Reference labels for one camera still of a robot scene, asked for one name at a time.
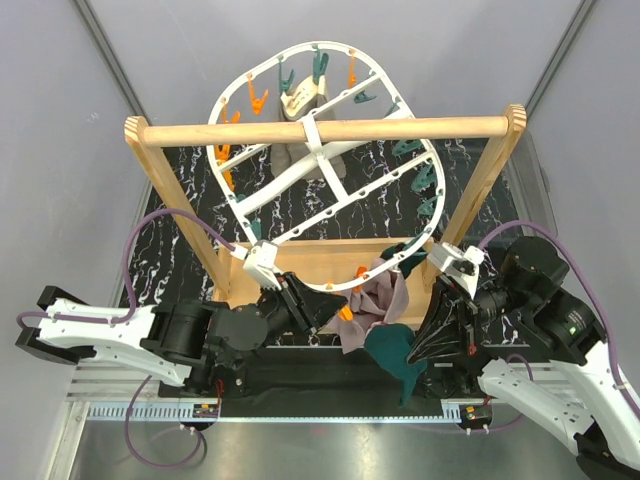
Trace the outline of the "pink sock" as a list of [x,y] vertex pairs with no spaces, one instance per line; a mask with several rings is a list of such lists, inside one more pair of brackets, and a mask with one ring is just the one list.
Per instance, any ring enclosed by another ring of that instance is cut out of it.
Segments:
[[350,322],[342,321],[338,314],[328,327],[338,334],[343,354],[364,346],[369,330],[379,324],[395,323],[406,311],[409,292],[400,271],[386,271],[368,280],[358,293],[344,294],[354,314]]

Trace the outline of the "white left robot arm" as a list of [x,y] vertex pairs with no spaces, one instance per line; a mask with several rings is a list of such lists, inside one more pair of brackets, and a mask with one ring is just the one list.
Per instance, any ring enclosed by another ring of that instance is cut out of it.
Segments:
[[346,306],[345,297],[309,288],[295,274],[278,276],[254,303],[163,302],[126,308],[91,306],[46,287],[15,342],[32,356],[64,365],[111,363],[150,375],[185,396],[205,396],[224,371],[283,335],[314,334]]

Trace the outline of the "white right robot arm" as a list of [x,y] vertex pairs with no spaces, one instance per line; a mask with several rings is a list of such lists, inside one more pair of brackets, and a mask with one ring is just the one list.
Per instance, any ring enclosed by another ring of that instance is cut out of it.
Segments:
[[[480,283],[483,257],[476,247],[432,247],[427,259],[441,274],[407,362],[459,366],[453,375],[460,393],[482,391],[518,410],[574,454],[589,478],[638,478],[639,419],[615,380],[609,334],[591,308],[562,287],[568,263],[548,240],[521,237],[498,274]],[[516,372],[484,341],[502,318],[570,384],[580,406]]]

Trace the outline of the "white round clip hanger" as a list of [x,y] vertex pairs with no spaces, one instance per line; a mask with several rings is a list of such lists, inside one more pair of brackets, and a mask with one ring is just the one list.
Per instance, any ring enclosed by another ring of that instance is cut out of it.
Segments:
[[[284,123],[302,122],[307,118],[312,118],[315,121],[319,121],[319,115],[332,111],[337,105],[342,102],[345,102],[347,100],[353,100],[354,102],[365,100],[367,98],[365,94],[366,89],[376,83],[380,83],[384,86],[393,102],[393,105],[386,116],[387,119],[407,119],[414,117],[413,112],[406,105],[404,99],[401,97],[395,85],[388,78],[387,73],[368,54],[343,43],[333,41],[318,41],[305,42],[292,46],[270,57],[253,69],[247,71],[245,74],[237,77],[226,87],[226,89],[217,99],[212,108],[209,123],[222,124],[219,119],[221,111],[220,101],[223,98],[226,98],[227,102],[229,102],[229,100],[237,91],[241,90],[242,88],[248,89],[248,74],[252,74],[255,80],[257,77],[264,74],[271,68],[278,69],[279,58],[282,58],[285,62],[286,60],[305,52],[311,53],[313,54],[313,56],[315,56],[315,47],[328,54],[331,51],[344,54],[348,56],[350,62],[352,63],[362,62],[369,69],[368,76],[365,80],[359,81],[356,75],[351,74],[349,76],[347,89],[343,90],[339,95],[330,99],[320,107],[311,108],[309,112],[304,115],[294,115],[293,117],[287,118],[285,121],[283,121]],[[309,85],[313,86],[318,92],[322,92],[326,85],[326,73],[320,79],[320,83],[318,85],[315,85],[313,83],[312,75],[308,83]],[[279,247],[285,242],[299,237],[303,232],[307,231],[310,227],[318,224],[319,222],[334,217],[338,212],[350,206],[351,204],[366,199],[374,190],[385,187],[388,184],[399,180],[405,173],[409,172],[415,167],[419,167],[421,169],[419,175],[423,178],[426,178],[429,185],[434,187],[435,189],[435,195],[429,202],[430,208],[428,211],[428,216],[430,218],[430,221],[423,228],[419,235],[406,241],[405,244],[407,245],[407,247],[404,251],[394,254],[390,260],[386,260],[380,266],[369,270],[369,277],[366,281],[380,275],[384,271],[388,271],[397,267],[397,265],[403,259],[405,259],[407,256],[411,256],[417,250],[422,249],[426,245],[427,241],[431,239],[444,210],[446,189],[444,171],[439,156],[437,155],[429,140],[411,139],[400,141],[398,147],[396,147],[394,150],[395,154],[397,155],[402,154],[404,151],[413,151],[418,147],[423,148],[424,151],[420,155],[412,158],[407,163],[402,164],[396,169],[384,174],[380,178],[365,184],[353,193],[349,193],[345,190],[331,161],[332,159],[361,146],[362,143],[356,143],[356,145],[352,149],[346,148],[343,144],[331,146],[329,148],[323,148],[321,142],[316,140],[305,141],[302,143],[309,151],[307,155],[303,156],[299,162],[287,167],[280,176],[276,177],[269,184],[258,189],[256,192],[252,193],[246,198],[239,198],[235,192],[232,192],[229,189],[223,177],[223,172],[226,170],[231,171],[232,168],[240,165],[242,162],[250,159],[255,154],[277,143],[267,143],[265,141],[249,141],[247,143],[241,143],[240,146],[242,146],[243,148],[242,151],[238,154],[234,154],[231,151],[229,160],[221,166],[217,164],[213,146],[207,146],[209,163],[215,179],[225,195],[225,201],[227,205],[230,207],[244,234],[249,240],[248,246],[238,246],[233,250],[233,257],[241,259],[244,262],[248,254],[248,250],[260,240],[265,240],[276,244],[279,250]],[[258,210],[270,201],[274,200],[282,192],[291,187],[296,181],[302,179],[305,175],[311,173],[314,170],[320,171],[324,181],[330,187],[333,195],[336,198],[335,202],[330,204],[321,212],[305,219],[303,222],[285,231],[274,239],[259,238],[252,228],[252,225],[247,217],[248,214]],[[324,284],[316,284],[313,288],[314,290],[320,292],[335,293],[352,289],[353,286],[357,285],[358,283],[358,280],[352,279],[343,283],[327,282]]]

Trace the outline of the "dark green sock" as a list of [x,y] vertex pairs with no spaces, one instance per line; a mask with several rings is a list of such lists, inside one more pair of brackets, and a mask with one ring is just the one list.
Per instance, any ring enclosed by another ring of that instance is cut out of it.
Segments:
[[415,340],[414,331],[405,324],[379,324],[366,335],[364,350],[391,376],[401,382],[399,405],[406,407],[419,377],[427,369],[426,360],[410,364],[407,360]]
[[[380,254],[380,258],[383,260],[390,260],[394,254],[400,253],[405,250],[407,245],[404,242],[396,243],[387,249],[383,250]],[[397,269],[401,272],[404,279],[407,279],[415,267],[422,263],[427,258],[427,252],[424,249],[419,249],[411,256],[407,256],[398,265]]]

